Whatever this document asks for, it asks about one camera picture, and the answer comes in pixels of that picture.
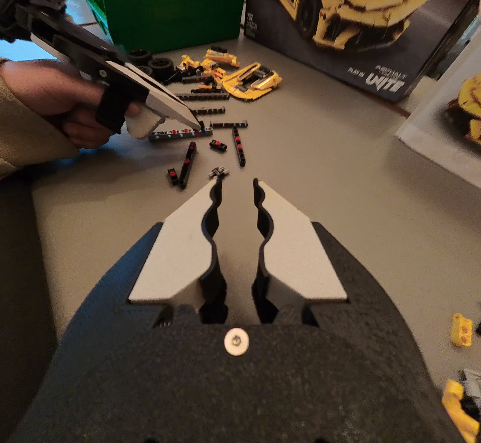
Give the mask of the small yellow brick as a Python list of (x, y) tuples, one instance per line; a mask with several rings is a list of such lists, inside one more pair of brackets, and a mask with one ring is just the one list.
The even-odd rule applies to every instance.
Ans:
[(451, 343), (456, 347), (471, 347), (472, 345), (473, 322), (460, 313), (452, 317), (450, 333)]

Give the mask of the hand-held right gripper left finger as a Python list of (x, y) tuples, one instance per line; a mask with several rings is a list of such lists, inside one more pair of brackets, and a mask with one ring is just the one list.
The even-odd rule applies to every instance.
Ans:
[(211, 180), (165, 219), (131, 290), (130, 303), (171, 308), (189, 304), (200, 309), (219, 299), (223, 277), (213, 236), (219, 226), (222, 182)]

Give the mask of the white instruction booklet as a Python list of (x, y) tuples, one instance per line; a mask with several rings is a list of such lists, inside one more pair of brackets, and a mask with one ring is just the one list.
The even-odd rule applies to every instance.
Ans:
[(407, 118), (396, 137), (480, 188), (480, 33)]

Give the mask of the yellow toy car body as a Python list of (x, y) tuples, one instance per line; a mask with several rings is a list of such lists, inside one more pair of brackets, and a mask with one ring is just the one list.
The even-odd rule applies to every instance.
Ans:
[(221, 84), (234, 98), (254, 101), (270, 93), (281, 82), (282, 78), (277, 72), (255, 62), (224, 77)]

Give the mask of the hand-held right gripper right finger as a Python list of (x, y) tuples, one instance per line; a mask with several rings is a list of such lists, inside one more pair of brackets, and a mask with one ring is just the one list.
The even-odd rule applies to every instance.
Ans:
[(255, 178), (259, 248), (253, 298), (259, 313), (344, 303), (348, 296), (310, 218)]

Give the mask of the green plastic bin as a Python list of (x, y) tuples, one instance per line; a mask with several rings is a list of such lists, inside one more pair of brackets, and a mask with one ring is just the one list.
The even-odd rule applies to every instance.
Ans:
[(112, 43), (152, 53), (236, 39), (244, 0), (87, 0)]

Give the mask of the grey beam with red pins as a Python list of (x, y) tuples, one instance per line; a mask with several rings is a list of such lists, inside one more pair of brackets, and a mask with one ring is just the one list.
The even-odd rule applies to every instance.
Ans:
[(180, 139), (196, 139), (213, 135), (213, 128), (208, 126), (203, 131), (197, 131), (192, 128), (184, 128), (180, 130), (171, 131), (157, 131), (149, 135), (148, 140), (150, 142), (180, 140)]

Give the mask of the toy car set box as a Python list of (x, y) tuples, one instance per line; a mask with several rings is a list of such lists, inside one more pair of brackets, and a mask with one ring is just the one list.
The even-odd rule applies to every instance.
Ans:
[(244, 35), (390, 102), (408, 96), (479, 0), (246, 0)]

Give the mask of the grey brick piece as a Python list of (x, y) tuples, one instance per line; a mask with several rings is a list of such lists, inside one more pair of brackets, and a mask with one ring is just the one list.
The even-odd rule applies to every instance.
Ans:
[(464, 393), (480, 405), (480, 372), (464, 368), (460, 370), (460, 374)]

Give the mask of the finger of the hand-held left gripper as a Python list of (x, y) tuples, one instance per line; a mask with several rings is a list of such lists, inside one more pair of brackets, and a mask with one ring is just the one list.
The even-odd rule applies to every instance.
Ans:
[(148, 91), (148, 94), (149, 94), (149, 91), (159, 91), (159, 92), (162, 91), (162, 92), (167, 93), (170, 96), (176, 96), (174, 93), (172, 93), (165, 86), (161, 85), (160, 83), (155, 81), (153, 78), (148, 77), (146, 74), (143, 74), (139, 69), (137, 69), (135, 66), (133, 66), (130, 63), (126, 63), (125, 65), (121, 65), (121, 64), (116, 63), (116, 62), (107, 61), (107, 65), (116, 69), (117, 71), (122, 73), (127, 78), (130, 78), (130, 80), (135, 81), (137, 84), (146, 88), (147, 91)]
[(203, 130), (203, 123), (200, 123), (190, 108), (176, 96), (170, 96), (162, 91), (149, 91), (145, 107), (157, 116), (176, 120), (197, 131)]

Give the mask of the person's left forearm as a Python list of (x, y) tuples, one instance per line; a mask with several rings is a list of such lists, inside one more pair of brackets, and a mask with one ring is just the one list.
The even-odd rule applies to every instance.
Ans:
[(79, 151), (53, 122), (22, 104), (1, 79), (1, 178), (32, 164), (74, 158)]

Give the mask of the yellow curved brick piece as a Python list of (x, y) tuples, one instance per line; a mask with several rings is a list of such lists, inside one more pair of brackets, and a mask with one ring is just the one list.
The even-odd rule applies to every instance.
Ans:
[(463, 386), (455, 380), (447, 380), (442, 394), (442, 405), (465, 442), (477, 442), (479, 422), (469, 416), (461, 405)]

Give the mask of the yellow and grey brick assembly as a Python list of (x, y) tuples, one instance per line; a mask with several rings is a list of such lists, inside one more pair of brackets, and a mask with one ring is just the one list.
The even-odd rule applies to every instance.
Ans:
[(227, 64), (235, 68), (240, 66), (237, 56), (226, 52), (224, 48), (219, 46), (212, 46), (208, 49), (205, 54), (205, 59), (216, 63)]

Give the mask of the person's left hand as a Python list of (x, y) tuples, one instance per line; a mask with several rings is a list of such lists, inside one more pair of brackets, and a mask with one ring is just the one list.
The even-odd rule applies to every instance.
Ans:
[(55, 123), (79, 149), (97, 149), (115, 132), (96, 121), (106, 86), (84, 79), (73, 67), (54, 60), (4, 62), (1, 79), (37, 115)]

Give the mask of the dark perforated panel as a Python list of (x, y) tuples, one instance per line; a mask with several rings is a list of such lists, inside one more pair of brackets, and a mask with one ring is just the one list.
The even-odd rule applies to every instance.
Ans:
[(1, 442), (38, 392), (57, 344), (31, 189), (1, 180)]

